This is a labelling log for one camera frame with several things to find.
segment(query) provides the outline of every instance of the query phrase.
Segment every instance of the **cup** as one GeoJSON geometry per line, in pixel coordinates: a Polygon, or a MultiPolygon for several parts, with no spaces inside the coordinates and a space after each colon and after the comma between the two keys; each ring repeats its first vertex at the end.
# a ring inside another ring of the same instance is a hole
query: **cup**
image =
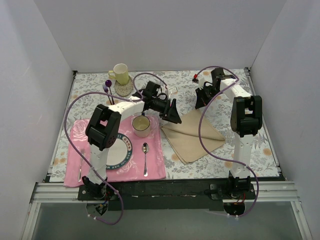
{"type": "Polygon", "coordinates": [[[119,63],[114,66],[113,71],[108,72],[109,78],[117,80],[121,85],[125,85],[129,81],[128,66],[124,63],[119,63]]]}
{"type": "Polygon", "coordinates": [[[137,116],[132,121],[133,132],[139,138],[145,138],[150,134],[151,124],[145,115],[137,116]]]}

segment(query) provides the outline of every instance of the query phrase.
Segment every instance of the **mug handle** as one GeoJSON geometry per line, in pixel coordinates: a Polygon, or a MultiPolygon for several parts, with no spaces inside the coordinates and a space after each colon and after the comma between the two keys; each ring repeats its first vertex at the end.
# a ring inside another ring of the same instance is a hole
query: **mug handle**
{"type": "Polygon", "coordinates": [[[112,71],[112,70],[110,70],[110,71],[108,72],[108,75],[109,75],[109,78],[111,78],[111,79],[116,79],[116,75],[111,75],[111,74],[115,74],[115,72],[112,71]]]}

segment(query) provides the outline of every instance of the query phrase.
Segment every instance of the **spoon handle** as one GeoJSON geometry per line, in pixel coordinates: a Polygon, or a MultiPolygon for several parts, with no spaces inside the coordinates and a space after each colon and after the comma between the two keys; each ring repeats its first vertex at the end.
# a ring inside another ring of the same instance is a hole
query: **spoon handle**
{"type": "Polygon", "coordinates": [[[148,172],[147,172],[147,154],[144,154],[144,171],[143,171],[143,176],[147,177],[148,172]]]}

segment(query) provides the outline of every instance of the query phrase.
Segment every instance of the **folded cloth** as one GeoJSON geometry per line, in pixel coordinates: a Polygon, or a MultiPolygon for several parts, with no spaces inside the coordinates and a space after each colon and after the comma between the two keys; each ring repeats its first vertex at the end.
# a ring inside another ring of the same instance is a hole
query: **folded cloth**
{"type": "MultiPolygon", "coordinates": [[[[132,155],[130,161],[118,169],[106,170],[108,182],[127,182],[140,180],[159,180],[166,177],[165,162],[161,147],[161,135],[159,121],[156,116],[147,115],[151,123],[149,136],[140,138],[134,134],[132,121],[136,116],[129,116],[120,123],[118,132],[126,135],[132,143],[132,155]],[[142,151],[144,142],[148,143],[147,153],[148,176],[144,176],[145,154],[142,151]]],[[[86,136],[86,128],[90,119],[76,120],[70,132],[70,138],[78,150],[84,149],[85,157],[90,162],[90,145],[86,136]]],[[[64,186],[78,187],[83,185],[82,179],[79,181],[79,170],[81,157],[69,144],[68,158],[64,186]]],[[[85,161],[82,162],[81,175],[86,176],[90,167],[85,161]]]]}
{"type": "MultiPolygon", "coordinates": [[[[181,117],[182,124],[169,122],[161,128],[174,152],[184,164],[192,163],[207,155],[199,140],[201,114],[199,109],[194,109],[181,117]]],[[[225,143],[224,136],[205,117],[201,124],[201,137],[210,152],[225,143]]]]}

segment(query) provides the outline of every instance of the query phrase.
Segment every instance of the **gray floor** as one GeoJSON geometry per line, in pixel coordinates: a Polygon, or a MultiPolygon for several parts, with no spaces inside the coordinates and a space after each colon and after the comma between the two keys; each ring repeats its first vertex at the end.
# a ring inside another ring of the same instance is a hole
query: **gray floor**
{"type": "MultiPolygon", "coordinates": [[[[115,220],[119,212],[103,216],[115,220]]],[[[127,210],[117,225],[87,216],[85,203],[41,204],[34,240],[300,240],[290,202],[258,202],[238,220],[202,209],[127,210]]]]}

